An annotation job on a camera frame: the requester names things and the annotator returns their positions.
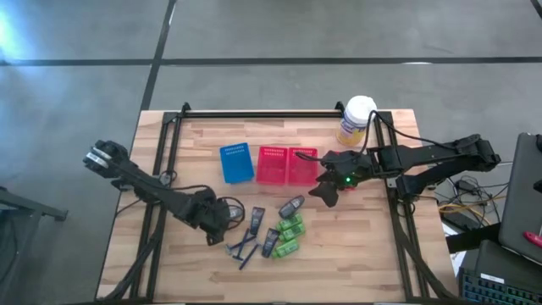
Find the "blue basket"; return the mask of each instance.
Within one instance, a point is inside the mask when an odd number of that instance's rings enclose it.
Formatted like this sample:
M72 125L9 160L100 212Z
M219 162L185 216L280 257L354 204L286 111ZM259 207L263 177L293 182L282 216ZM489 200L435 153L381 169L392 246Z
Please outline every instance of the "blue basket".
M221 147L220 161L226 183L250 181L254 177L254 168L247 143Z

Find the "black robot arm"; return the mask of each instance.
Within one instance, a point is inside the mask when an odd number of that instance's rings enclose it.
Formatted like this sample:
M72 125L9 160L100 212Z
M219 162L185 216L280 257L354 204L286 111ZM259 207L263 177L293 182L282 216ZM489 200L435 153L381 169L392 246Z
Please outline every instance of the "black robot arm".
M309 194L321 197L328 207L333 207L339 198L337 190L356 187L365 180L397 177L399 199L412 200L429 185L465 170L490 171L500 161L480 135L416 148L389 145L368 148L367 153L330 151L320 162L326 172L317 178L320 184ZM436 165L419 175L404 175L414 166L428 164Z
M209 246L224 240L228 229L230 209L224 200L217 200L208 186L189 186L182 189L201 188L193 194L175 191L165 186L159 178L152 177L130 161L128 151L113 141L97 141L83 159L85 166L103 178L114 179L111 184L134 187L135 194L147 204L163 204L175 218L207 233Z

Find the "red basket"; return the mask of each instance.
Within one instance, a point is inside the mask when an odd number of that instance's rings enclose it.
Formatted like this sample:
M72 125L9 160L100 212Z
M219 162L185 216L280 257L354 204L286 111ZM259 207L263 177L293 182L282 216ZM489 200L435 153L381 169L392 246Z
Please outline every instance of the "red basket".
M288 183L297 186L312 186L316 184L318 176L318 162L305 161L296 156L296 153L305 153L311 157L318 156L318 149L309 147L290 147L288 157Z
M283 185L286 182L288 148L260 147L257 158L256 182Z

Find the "keyboard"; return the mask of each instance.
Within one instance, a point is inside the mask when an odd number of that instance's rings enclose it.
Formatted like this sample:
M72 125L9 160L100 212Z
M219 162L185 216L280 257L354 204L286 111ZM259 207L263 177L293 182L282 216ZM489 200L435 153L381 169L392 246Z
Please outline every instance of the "keyboard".
M532 286L498 279L472 270L459 269L461 297L471 302L485 302L506 305L542 304L542 290Z

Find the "green battery pack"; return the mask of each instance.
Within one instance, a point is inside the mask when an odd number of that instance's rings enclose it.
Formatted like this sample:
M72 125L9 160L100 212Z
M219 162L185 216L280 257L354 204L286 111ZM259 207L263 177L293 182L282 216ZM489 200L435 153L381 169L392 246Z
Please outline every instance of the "green battery pack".
M303 218L301 217L301 214L297 213L294 216L288 218L288 219L282 219L277 224L277 230L279 231L285 231L289 228L293 227L294 225L298 225L303 222Z
M283 258L286 255L295 252L299 249L299 243L297 243L297 240L291 240L288 241L280 246L278 246L273 251L273 258Z
M293 240L294 238L304 233L305 233L305 225L297 224L289 228L288 230L281 232L279 239L281 241L289 241L289 240Z

